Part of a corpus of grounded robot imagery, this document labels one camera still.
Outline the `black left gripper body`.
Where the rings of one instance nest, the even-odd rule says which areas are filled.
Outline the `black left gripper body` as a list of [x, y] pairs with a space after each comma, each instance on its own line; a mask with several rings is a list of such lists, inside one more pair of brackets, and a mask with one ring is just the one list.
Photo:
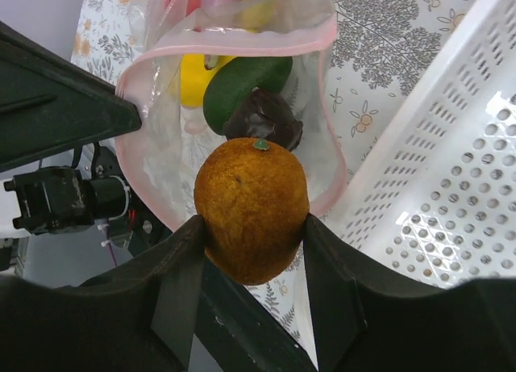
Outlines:
[[103, 247], [137, 256], [165, 238], [165, 226], [123, 176], [115, 154], [95, 145], [70, 166], [43, 167], [2, 182], [2, 241], [84, 232], [97, 225]]

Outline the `brown toy kiwi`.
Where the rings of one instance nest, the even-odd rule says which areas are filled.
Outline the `brown toy kiwi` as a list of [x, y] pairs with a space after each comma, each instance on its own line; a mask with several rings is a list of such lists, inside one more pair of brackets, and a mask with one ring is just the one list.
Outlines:
[[294, 259], [310, 202], [304, 169], [290, 151], [229, 140], [198, 171], [193, 198], [209, 234], [206, 255], [234, 281], [266, 283]]

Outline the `yellow toy mango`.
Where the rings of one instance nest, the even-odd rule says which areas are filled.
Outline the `yellow toy mango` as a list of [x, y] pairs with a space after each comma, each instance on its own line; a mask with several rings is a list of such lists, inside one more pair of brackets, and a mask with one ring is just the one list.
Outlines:
[[234, 56], [221, 56], [213, 69], [206, 70], [202, 54], [184, 55], [181, 61], [181, 105], [189, 108], [201, 107], [211, 79], [233, 59]]

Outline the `dark brown toy mangosteen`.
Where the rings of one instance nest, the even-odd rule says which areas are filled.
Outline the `dark brown toy mangosteen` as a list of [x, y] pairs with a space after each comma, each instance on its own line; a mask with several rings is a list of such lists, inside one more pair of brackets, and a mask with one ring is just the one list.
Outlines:
[[279, 94], [255, 88], [223, 126], [228, 140], [261, 138], [292, 152], [302, 138], [303, 123], [294, 118]]

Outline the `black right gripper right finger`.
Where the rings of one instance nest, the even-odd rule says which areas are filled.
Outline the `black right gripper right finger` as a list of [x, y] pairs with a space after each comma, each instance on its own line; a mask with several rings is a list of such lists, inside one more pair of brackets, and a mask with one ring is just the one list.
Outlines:
[[514, 370], [514, 280], [429, 286], [345, 244], [314, 216], [303, 239], [321, 371]]

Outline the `yellow toy banana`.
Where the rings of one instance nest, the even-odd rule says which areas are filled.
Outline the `yellow toy banana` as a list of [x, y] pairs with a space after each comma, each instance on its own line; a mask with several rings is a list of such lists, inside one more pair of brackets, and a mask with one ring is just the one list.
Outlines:
[[245, 31], [262, 32], [269, 28], [276, 14], [277, 0], [253, 0], [239, 13], [238, 26]]

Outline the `clear zip top bag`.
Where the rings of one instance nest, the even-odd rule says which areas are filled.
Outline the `clear zip top bag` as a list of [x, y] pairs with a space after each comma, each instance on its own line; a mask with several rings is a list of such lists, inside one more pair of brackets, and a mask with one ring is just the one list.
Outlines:
[[332, 0], [132, 0], [129, 18], [143, 53], [116, 93], [142, 127], [118, 137], [116, 153], [159, 221], [177, 229], [193, 215], [201, 165], [245, 136], [291, 150], [311, 212], [330, 210], [346, 180], [325, 103]]

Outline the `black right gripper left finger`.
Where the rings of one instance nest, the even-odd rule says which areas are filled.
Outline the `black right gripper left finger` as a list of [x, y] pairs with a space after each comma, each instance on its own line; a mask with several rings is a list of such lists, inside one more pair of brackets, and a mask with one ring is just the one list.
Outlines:
[[2, 370], [187, 370], [205, 238], [196, 215], [158, 245], [77, 287], [2, 277]]

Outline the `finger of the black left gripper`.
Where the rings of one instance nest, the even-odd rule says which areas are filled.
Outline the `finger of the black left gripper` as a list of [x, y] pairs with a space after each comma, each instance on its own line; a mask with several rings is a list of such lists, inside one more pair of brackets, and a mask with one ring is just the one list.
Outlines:
[[2, 171], [141, 126], [137, 108], [111, 84], [2, 24]]

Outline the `green toy avocado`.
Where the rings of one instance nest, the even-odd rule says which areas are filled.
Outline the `green toy avocado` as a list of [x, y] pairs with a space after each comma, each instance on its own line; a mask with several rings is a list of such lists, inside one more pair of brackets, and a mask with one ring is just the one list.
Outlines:
[[256, 88], [280, 93], [293, 66], [291, 56], [236, 57], [206, 87], [202, 109], [208, 127], [218, 135], [233, 112]]

